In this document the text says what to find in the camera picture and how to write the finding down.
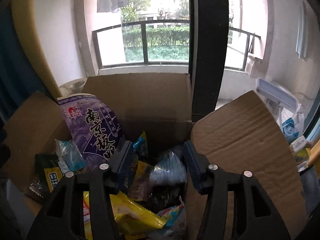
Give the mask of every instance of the metal screw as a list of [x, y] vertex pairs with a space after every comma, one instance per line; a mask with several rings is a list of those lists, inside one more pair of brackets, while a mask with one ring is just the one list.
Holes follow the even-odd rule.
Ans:
[[245, 171], [245, 172], [243, 173], [243, 175], [246, 176], [246, 177], [248, 177], [248, 178], [250, 178], [250, 177], [252, 177], [252, 172], [251, 172], [251, 171]]
[[71, 177], [73, 177], [73, 172], [72, 171], [68, 171], [67, 173], [66, 173], [66, 177], [67, 178], [71, 178]]
[[109, 164], [103, 163], [103, 164], [100, 165], [99, 168], [100, 168], [101, 170], [107, 170], [107, 169], [109, 169]]
[[215, 171], [218, 169], [218, 166], [216, 164], [210, 164], [209, 169]]

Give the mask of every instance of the cardboard box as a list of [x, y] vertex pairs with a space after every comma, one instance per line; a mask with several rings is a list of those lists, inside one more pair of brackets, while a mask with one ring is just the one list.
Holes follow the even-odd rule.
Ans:
[[[297, 236], [305, 226], [307, 215], [295, 160], [278, 125], [253, 91], [194, 126], [187, 74], [90, 77], [83, 92], [96, 95], [116, 113], [128, 140], [135, 141], [145, 130], [151, 154], [191, 139], [199, 153], [225, 171], [252, 171], [278, 208], [291, 237]], [[40, 93], [26, 100], [4, 128], [8, 133], [5, 143], [12, 156], [2, 171], [19, 190], [27, 192], [35, 176], [34, 155], [52, 152], [54, 139], [68, 140], [70, 133], [59, 107]], [[40, 206], [25, 199], [37, 213]], [[229, 200], [225, 238], [232, 230], [232, 194]], [[188, 239], [196, 239], [205, 203], [206, 196], [200, 196], [189, 181]]]

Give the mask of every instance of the purple snack bag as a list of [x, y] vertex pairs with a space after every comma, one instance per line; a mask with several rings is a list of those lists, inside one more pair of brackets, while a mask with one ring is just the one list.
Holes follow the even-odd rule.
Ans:
[[90, 94], [75, 94], [57, 101], [90, 170], [119, 153], [125, 138], [116, 115], [108, 106]]

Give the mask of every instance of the grass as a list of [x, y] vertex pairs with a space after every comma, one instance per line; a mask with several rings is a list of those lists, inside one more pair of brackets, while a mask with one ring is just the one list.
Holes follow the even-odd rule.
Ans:
[[[124, 53], [126, 62], [143, 61], [142, 48], [127, 48]], [[148, 47], [148, 59], [189, 61], [189, 46], [173, 45]]]

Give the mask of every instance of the yellow snack bag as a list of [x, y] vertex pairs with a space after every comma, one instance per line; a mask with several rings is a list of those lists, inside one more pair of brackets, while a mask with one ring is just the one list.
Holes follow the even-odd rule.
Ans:
[[[157, 216], [151, 211], [133, 202], [126, 194], [110, 195], [113, 215], [120, 234], [125, 234], [126, 239], [145, 237], [144, 233], [161, 229], [167, 220]], [[84, 192], [84, 231], [85, 238], [92, 240], [90, 214], [88, 219], [89, 193]]]
[[118, 195], [110, 195], [110, 200], [119, 233], [126, 235], [147, 233], [163, 228], [167, 222], [133, 202], [122, 192]]
[[84, 222], [84, 235], [88, 240], [93, 240], [92, 230], [90, 223], [90, 204], [89, 204], [89, 192], [83, 192], [83, 222]]

